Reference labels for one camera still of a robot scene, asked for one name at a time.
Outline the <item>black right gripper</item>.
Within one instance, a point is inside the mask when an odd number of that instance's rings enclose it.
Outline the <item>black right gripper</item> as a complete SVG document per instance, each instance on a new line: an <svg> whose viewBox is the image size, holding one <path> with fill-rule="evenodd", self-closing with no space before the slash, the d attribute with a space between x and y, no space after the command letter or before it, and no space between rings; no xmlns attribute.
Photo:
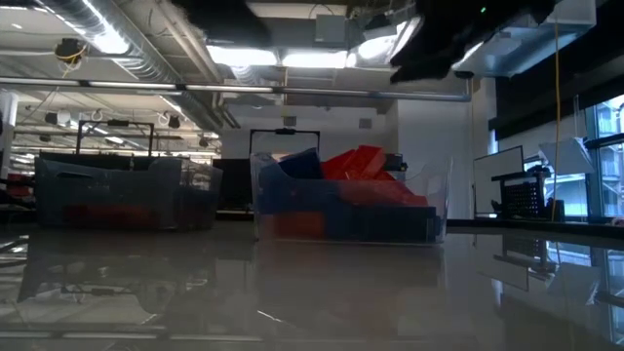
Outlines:
<svg viewBox="0 0 624 351"><path fill-rule="evenodd" d="M445 78L454 64L490 36L491 8L492 0L417 0L420 25L391 58L397 70L390 83Z"/></svg>

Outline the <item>long red toy brick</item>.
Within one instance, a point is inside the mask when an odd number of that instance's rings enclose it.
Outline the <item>long red toy brick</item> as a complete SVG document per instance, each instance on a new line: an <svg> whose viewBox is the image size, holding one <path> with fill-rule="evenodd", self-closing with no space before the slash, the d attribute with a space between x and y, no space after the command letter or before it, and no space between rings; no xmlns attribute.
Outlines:
<svg viewBox="0 0 624 351"><path fill-rule="evenodd" d="M351 158L356 152L355 149L348 150L327 161L321 163L321 169L324 179L346 180L351 179L353 168L351 166Z"/></svg>
<svg viewBox="0 0 624 351"><path fill-rule="evenodd" d="M383 169L386 157L377 146L360 145L343 165L343 173L349 180L373 179Z"/></svg>

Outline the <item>long orange toy brick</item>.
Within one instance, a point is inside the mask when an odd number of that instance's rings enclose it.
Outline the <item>long orange toy brick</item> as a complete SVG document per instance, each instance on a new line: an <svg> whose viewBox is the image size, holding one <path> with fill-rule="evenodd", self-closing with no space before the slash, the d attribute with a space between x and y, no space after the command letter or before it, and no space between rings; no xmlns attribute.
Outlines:
<svg viewBox="0 0 624 351"><path fill-rule="evenodd" d="M339 194L352 204L428 207L425 196L412 193L397 180L347 180L339 184Z"/></svg>

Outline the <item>long red-orange toy brick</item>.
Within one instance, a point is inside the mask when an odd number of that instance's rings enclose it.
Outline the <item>long red-orange toy brick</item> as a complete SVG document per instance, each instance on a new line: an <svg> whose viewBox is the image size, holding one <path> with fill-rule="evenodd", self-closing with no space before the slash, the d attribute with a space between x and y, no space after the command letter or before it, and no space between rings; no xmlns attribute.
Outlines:
<svg viewBox="0 0 624 351"><path fill-rule="evenodd" d="M71 205L62 209L65 224L88 228L145 229L157 227L157 212L130 205Z"/></svg>
<svg viewBox="0 0 624 351"><path fill-rule="evenodd" d="M325 216L321 212L287 212L273 218L279 238L317 240L325 237Z"/></svg>

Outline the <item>smoky grey plastic bin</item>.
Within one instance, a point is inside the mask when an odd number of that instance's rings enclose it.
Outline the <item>smoky grey plastic bin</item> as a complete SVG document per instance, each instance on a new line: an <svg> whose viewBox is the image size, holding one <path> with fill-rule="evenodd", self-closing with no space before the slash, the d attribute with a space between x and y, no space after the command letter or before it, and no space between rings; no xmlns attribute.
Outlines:
<svg viewBox="0 0 624 351"><path fill-rule="evenodd" d="M42 153L35 159L38 222L65 224L71 205L130 205L155 211L157 227L196 230L213 226L222 170L178 157Z"/></svg>

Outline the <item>long horizontal ceiling pipe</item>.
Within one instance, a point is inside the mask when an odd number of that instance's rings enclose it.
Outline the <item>long horizontal ceiling pipe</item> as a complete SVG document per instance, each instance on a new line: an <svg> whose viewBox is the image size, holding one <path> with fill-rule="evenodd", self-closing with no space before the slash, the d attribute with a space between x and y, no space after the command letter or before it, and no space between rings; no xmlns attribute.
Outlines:
<svg viewBox="0 0 624 351"><path fill-rule="evenodd" d="M437 93L399 93L378 92L365 90L345 90L326 88L300 88L277 86L242 86L225 84L187 84L187 83L146 83L146 82L119 82L75 79L28 78L0 76L0 84L15 86L83 88L83 89L111 89L148 92L210 92L210 93L241 93L260 95L308 95L345 98L378 98L378 99L405 99L431 100L448 102L468 102L470 93L459 95Z"/></svg>

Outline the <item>black box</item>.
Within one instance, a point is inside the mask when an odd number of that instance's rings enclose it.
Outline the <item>black box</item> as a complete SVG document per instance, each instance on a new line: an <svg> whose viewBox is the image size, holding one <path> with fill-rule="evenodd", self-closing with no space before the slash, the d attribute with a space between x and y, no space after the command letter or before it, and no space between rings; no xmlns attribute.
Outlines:
<svg viewBox="0 0 624 351"><path fill-rule="evenodd" d="M387 153L383 170L386 172L404 172L407 164L403 160L403 155L399 153Z"/></svg>

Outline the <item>grey ceiling box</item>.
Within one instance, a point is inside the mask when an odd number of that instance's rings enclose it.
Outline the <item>grey ceiling box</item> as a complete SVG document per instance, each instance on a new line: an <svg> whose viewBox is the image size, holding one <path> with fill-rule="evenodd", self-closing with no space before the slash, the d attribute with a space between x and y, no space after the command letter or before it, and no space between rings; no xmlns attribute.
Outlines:
<svg viewBox="0 0 624 351"><path fill-rule="evenodd" d="M315 41L324 44L339 44L345 41L346 18L338 15L317 15L315 17Z"/></svg>

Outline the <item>clear plastic bin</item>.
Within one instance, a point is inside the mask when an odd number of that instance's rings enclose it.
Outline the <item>clear plastic bin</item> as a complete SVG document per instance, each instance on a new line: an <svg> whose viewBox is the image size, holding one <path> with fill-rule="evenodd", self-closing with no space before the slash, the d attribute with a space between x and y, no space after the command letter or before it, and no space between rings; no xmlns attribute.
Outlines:
<svg viewBox="0 0 624 351"><path fill-rule="evenodd" d="M255 205L255 177L259 173L260 170L266 167L281 167L279 166L279 161L272 157L271 154L268 153L255 153L251 155L251 179L252 179L252 189L253 189L253 210L254 210L254 225L255 225L255 235L259 239L288 239L288 238L279 238L274 234L273 231L273 218L277 214L260 214ZM404 180L400 180L392 176L389 172L384 171L383 169L375 176L373 179L366 180L397 180L403 183L408 189L411 190L412 193L416 195L425 196L428 201L428 207L434 207L436 209L436 214L441 219L441 232L437 237L436 241L433 243L440 243L444 239L444 235L446 233L446 220L448 213L448 194L449 194L449 180L450 180L450 171L452 167L452 161L450 158L444 158L435 162L430 162L426 164L420 171L419 174L407 178ZM339 191L339 184L346 180L330 180L337 184ZM359 205L352 204L347 201L344 201L340 198L340 194L338 193L338 199L334 202L329 203L320 211L324 214L324 211L335 205L339 204L348 204L348 205ZM405 207L405 206L396 206L396 205L382 205L382 206L395 206L395 207ZM309 241L334 241L325 237L323 239L317 240L309 240Z"/></svg>

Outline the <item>black perforated crate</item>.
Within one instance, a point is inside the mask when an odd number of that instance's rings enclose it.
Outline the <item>black perforated crate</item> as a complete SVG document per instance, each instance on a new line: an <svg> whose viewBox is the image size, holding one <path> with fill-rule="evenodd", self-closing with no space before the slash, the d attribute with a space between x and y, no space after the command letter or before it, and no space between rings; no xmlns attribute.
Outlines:
<svg viewBox="0 0 624 351"><path fill-rule="evenodd" d="M493 176L499 184L500 215L503 219L544 219L544 180L551 176L548 169Z"/></svg>

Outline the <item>black monitor panel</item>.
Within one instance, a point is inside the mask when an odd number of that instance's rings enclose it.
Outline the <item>black monitor panel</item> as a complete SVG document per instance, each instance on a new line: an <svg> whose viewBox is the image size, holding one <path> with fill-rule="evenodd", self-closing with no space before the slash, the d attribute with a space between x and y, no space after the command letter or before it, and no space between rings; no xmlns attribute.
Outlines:
<svg viewBox="0 0 624 351"><path fill-rule="evenodd" d="M213 166L222 170L218 208L248 211L253 203L250 159L216 159Z"/></svg>

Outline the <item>white column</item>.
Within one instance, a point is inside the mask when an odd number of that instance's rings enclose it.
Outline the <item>white column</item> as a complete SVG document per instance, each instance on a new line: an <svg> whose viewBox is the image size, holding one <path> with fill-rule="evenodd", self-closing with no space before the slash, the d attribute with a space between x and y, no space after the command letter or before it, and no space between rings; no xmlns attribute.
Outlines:
<svg viewBox="0 0 624 351"><path fill-rule="evenodd" d="M0 156L8 156L17 122L20 99L14 92L0 93Z"/></svg>

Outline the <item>silver spiral ceiling duct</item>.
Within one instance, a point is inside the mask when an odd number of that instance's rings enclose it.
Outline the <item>silver spiral ceiling duct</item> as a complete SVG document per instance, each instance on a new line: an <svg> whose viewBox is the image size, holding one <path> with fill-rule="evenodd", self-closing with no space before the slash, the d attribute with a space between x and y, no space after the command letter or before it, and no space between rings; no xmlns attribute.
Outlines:
<svg viewBox="0 0 624 351"><path fill-rule="evenodd" d="M113 0L35 0L113 61L145 82L181 77Z"/></svg>

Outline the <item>large white air duct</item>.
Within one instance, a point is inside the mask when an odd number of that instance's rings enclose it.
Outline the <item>large white air duct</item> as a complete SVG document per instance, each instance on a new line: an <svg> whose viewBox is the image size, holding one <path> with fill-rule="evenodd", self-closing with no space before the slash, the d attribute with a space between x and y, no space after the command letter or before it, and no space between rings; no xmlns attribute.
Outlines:
<svg viewBox="0 0 624 351"><path fill-rule="evenodd" d="M452 70L485 77L523 73L594 27L596 11L596 0L557 0L545 21L537 23L530 15L518 18L467 50Z"/></svg>

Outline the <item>black station frame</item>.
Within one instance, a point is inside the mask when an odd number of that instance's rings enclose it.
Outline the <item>black station frame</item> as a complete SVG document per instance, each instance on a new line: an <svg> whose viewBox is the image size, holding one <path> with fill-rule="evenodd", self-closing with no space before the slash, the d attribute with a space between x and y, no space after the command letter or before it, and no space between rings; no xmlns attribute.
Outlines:
<svg viewBox="0 0 624 351"><path fill-rule="evenodd" d="M92 121L92 120L79 120L78 121L78 133L77 133L77 140L76 140L76 147L75 147L75 154L80 154L81 152L81 144L82 144L82 138L83 138L83 127L85 125L88 124L92 124L94 127L98 126L102 121ZM148 149L147 149L147 156L151 157L152 156L152 152L153 152L153 139L154 139L154 135L155 135L155 125L153 123L146 123L146 122L135 122L135 121L129 121L129 120L119 120L119 119L112 119L112 120L108 120L105 121L105 124L108 127L120 127L120 128L128 128L131 125L135 126L135 127L140 127L140 126L147 126L149 128L149 136L148 136Z"/></svg>
<svg viewBox="0 0 624 351"><path fill-rule="evenodd" d="M249 153L290 155L314 148L320 151L321 133L289 128L250 130Z"/></svg>

